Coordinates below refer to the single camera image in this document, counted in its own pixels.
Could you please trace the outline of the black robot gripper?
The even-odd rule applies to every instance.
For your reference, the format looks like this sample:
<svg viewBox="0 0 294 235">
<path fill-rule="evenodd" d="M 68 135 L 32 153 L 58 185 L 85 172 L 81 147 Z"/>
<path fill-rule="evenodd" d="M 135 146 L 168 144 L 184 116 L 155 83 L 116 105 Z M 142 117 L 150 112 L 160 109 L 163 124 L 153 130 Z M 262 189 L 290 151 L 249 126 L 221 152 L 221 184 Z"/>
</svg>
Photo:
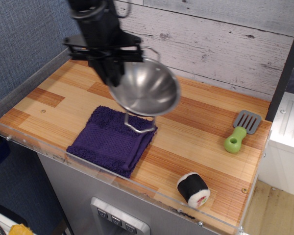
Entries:
<svg viewBox="0 0 294 235">
<path fill-rule="evenodd" d="M 93 68 L 105 85 L 119 86 L 124 75 L 124 62 L 143 62 L 141 38 L 121 29 L 120 20 L 128 17 L 132 2 L 120 15 L 113 0 L 70 0 L 70 16 L 80 30 L 66 37 L 63 44 L 73 59 L 94 59 Z"/>
</svg>

